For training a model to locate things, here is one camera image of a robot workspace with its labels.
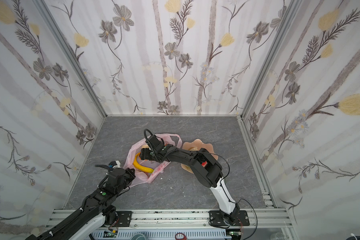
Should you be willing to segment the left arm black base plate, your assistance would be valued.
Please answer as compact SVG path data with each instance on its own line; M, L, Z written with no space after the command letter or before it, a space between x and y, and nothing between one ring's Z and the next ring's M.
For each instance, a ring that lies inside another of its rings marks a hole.
M109 227L129 227L132 220L132 211L112 211L108 217L106 217L106 223Z

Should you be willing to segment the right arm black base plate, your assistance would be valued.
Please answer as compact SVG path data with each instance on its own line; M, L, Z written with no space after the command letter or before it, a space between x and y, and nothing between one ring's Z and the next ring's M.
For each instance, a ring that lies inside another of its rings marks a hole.
M209 224L218 228L247 227L250 225L250 221L246 211L240 210L231 218L230 215L220 210L211 210L209 211Z

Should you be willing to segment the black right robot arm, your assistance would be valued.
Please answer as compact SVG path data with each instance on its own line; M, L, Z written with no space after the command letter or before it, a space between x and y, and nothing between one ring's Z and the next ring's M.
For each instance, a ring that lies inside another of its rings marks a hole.
M228 175L223 174L221 164L215 159L217 154L210 153L204 148L190 151L166 144L163 138L154 135L148 129L144 129L144 137L149 148L141 150L142 160L160 164L175 162L188 166L197 180L211 190L218 201L219 210L210 212L210 226L228 229L250 225L246 212L240 209L239 202L232 198L226 187L225 178Z

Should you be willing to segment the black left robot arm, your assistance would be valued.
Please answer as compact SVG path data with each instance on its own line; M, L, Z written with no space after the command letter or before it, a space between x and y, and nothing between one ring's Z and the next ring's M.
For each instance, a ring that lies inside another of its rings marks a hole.
M28 240L83 240L104 224L117 221L116 210L112 203L128 191L136 178L135 170L120 168L115 161L108 165L95 165L96 168L107 170L96 190L86 196L81 206L48 231Z

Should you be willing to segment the peach scalloped plate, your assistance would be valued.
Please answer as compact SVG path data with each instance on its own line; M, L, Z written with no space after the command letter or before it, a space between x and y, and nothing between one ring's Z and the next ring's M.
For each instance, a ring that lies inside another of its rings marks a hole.
M208 152L210 152L210 153L213 153L213 154L215 153L214 147L213 147L212 144L203 143L200 139L196 139L196 140L194 140L193 142L184 142L184 144L183 144L183 146L182 146L182 149L189 151L189 149L194 148L194 147L199 148L199 150L200 150L201 148L203 148L203 149L208 150ZM213 155L213 157L214 157L216 160L218 160L218 158L219 158L218 156L215 156L215 155ZM186 165L184 165L184 164L181 164L181 167L182 167L184 170L186 170L187 172L193 174L193 171L191 170L191 168L190 168L189 166L186 166Z

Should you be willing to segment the pink plastic bag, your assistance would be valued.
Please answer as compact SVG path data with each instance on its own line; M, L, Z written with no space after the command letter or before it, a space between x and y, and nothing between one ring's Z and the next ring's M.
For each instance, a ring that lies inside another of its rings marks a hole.
M123 168L135 169L136 178L131 183L132 187L139 184L150 184L170 164L169 162L158 163L150 160L141 160L139 157L141 149L147 147L146 140L142 139L132 145L129 150Z

